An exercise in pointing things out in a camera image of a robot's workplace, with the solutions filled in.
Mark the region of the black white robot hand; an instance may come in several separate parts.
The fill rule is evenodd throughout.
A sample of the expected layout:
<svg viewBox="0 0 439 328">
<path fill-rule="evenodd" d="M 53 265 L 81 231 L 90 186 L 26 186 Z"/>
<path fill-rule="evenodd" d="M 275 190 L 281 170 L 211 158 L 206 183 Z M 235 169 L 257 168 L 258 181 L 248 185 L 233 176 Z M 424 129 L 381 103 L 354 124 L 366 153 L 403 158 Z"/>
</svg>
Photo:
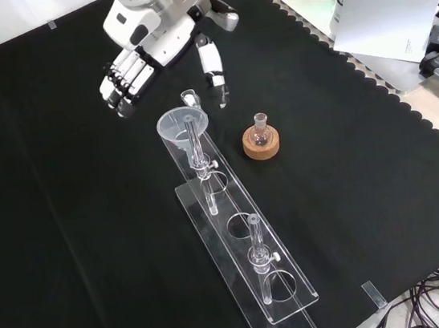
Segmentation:
<svg viewBox="0 0 439 328">
<path fill-rule="evenodd" d="M 103 25 L 122 48 L 100 84 L 108 107 L 130 117 L 158 71 L 179 59 L 194 40 L 198 22 L 211 8 L 210 0 L 151 0 L 139 6 L 115 0 Z"/>
</svg>

